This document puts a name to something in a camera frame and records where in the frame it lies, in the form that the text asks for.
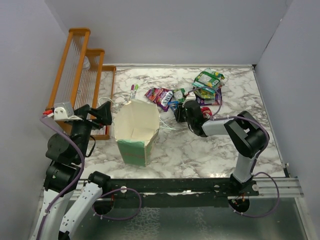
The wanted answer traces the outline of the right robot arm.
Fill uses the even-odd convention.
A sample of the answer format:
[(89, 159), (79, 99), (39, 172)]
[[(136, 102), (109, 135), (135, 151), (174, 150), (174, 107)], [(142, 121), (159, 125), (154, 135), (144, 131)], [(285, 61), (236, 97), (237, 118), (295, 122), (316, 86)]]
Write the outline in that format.
[(189, 130), (199, 137), (230, 137), (238, 156), (235, 169), (230, 175), (229, 189), (236, 196), (246, 192), (253, 179), (252, 172), (258, 157), (270, 141), (266, 129), (248, 111), (221, 118), (204, 116), (196, 100), (179, 103), (174, 116), (177, 122), (187, 123)]

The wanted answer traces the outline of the purple berries candy packet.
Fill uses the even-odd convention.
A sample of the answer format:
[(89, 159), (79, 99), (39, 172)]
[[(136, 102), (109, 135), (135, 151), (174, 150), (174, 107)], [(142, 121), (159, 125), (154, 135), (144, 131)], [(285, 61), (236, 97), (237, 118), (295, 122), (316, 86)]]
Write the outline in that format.
[(167, 112), (169, 109), (169, 102), (171, 101), (173, 95), (174, 93), (170, 89), (154, 87), (149, 89), (144, 96), (147, 97), (151, 102), (155, 103), (164, 112)]

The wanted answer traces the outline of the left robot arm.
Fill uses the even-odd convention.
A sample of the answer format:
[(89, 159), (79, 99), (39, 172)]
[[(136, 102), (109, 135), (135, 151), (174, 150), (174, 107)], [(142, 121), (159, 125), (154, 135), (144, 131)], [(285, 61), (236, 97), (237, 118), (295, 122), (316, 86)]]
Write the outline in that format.
[(84, 171), (91, 131), (112, 123), (111, 102), (77, 109), (70, 102), (57, 103), (44, 111), (40, 120), (55, 134), (47, 142), (45, 156), (51, 163), (45, 173), (42, 208), (30, 238), (70, 240), (94, 202), (111, 190), (110, 177), (94, 173), (79, 198), (68, 207)]

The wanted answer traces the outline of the purple snack packet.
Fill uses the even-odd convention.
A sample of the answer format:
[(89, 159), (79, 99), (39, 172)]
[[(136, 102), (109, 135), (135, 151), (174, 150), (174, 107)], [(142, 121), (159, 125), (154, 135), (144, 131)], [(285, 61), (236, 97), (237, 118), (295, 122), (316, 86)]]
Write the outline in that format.
[(218, 106), (222, 102), (221, 89), (218, 89), (217, 92), (215, 92), (215, 99), (203, 99), (196, 95), (196, 100), (201, 106)]

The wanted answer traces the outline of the small red candy packet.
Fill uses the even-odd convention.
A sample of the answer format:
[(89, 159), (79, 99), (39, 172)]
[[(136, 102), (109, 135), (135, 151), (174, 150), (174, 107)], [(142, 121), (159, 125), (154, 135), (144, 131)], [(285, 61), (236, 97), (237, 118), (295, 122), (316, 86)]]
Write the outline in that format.
[(202, 112), (203, 117), (206, 119), (210, 119), (211, 116), (213, 115), (212, 111), (209, 107), (202, 107), (201, 112)]

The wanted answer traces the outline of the small blue candy packet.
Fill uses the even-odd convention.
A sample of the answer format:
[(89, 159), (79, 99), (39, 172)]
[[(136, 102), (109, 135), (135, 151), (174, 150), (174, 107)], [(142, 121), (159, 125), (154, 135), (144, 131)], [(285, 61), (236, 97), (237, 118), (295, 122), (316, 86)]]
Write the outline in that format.
[(168, 102), (168, 106), (173, 112), (175, 112), (178, 109), (179, 102), (176, 100), (170, 101), (170, 102)]

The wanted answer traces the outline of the teal snack packet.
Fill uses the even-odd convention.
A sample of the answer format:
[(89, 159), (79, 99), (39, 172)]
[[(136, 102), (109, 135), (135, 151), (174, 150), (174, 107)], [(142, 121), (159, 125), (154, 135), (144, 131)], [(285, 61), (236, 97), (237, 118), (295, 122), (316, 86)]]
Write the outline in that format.
[(194, 81), (192, 83), (192, 86), (198, 90), (205, 90), (207, 92), (210, 92), (210, 93), (216, 93), (218, 91), (218, 89), (222, 88), (225, 84), (224, 83), (221, 83), (221, 82), (218, 82), (216, 85), (213, 85), (213, 86), (207, 86), (201, 82), (197, 82), (197, 81)]

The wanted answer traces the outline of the green paper bag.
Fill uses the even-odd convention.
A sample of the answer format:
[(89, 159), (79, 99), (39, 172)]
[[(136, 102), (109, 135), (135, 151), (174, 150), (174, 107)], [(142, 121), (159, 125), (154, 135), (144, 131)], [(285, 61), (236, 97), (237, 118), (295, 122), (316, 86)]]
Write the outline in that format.
[(119, 108), (112, 123), (114, 139), (123, 162), (140, 167), (149, 164), (159, 130), (173, 130), (164, 124), (154, 103), (135, 98)]

